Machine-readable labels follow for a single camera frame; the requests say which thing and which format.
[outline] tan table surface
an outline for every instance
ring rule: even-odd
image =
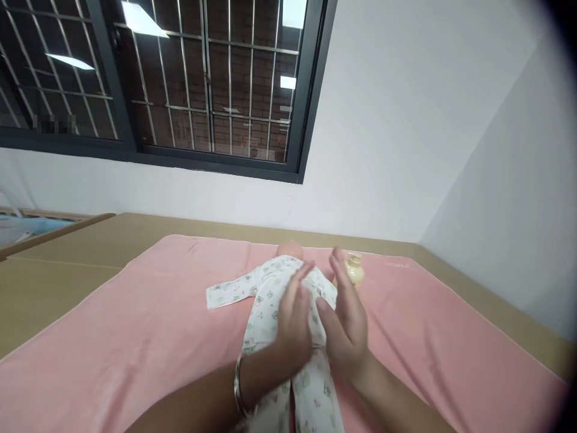
[[[118,273],[36,260],[0,263],[0,358],[34,337]]]
[[[99,277],[110,275],[108,277],[110,278],[129,261],[150,248],[164,236],[171,234],[224,238],[264,244],[278,244],[292,239],[310,247],[333,247],[334,245],[339,245],[347,250],[411,257],[452,288],[476,311],[505,332],[545,366],[560,377],[570,378],[572,355],[575,351],[574,344],[564,340],[525,313],[512,307],[503,299],[448,266],[424,248],[407,242],[351,238],[348,236],[322,235],[124,213],[53,239],[45,244],[21,251],[10,256],[9,262],[39,261],[44,262],[46,266],[48,266],[48,263],[89,265],[80,266],[78,269],[75,267],[70,268],[74,269],[74,271],[67,266],[62,269],[68,269],[67,272],[80,272],[79,269],[97,267],[107,269],[109,273],[100,273],[95,270],[92,270],[92,272],[96,272]],[[33,284],[33,281],[41,281],[32,277],[27,278],[29,279],[26,284]],[[96,280],[92,280],[92,283],[90,281],[83,282],[87,286],[96,284],[91,288],[85,286],[85,290],[88,290],[88,292],[94,290],[101,283],[96,284]],[[54,320],[58,318],[56,312],[53,316]]]

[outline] white wall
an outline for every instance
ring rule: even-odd
[[[543,34],[515,5],[339,0],[304,185],[0,149],[0,186],[26,207],[416,242]]]
[[[577,309],[577,109],[547,35],[420,243],[567,338]]]

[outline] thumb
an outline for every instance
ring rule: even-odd
[[[326,332],[326,345],[350,344],[335,310],[323,298],[317,298],[317,310]]]

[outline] window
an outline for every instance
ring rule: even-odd
[[[336,0],[0,2],[0,146],[302,183]]]

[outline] hand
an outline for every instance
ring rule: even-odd
[[[343,251],[335,248],[329,261],[338,283],[336,310],[323,298],[317,298],[317,309],[326,332],[326,352],[331,364],[356,386],[371,358],[367,313],[345,270]]]
[[[314,266],[314,262],[305,262],[295,272],[278,306],[278,334],[272,346],[290,376],[299,372],[313,354],[313,338],[308,327],[311,294],[301,281]]]

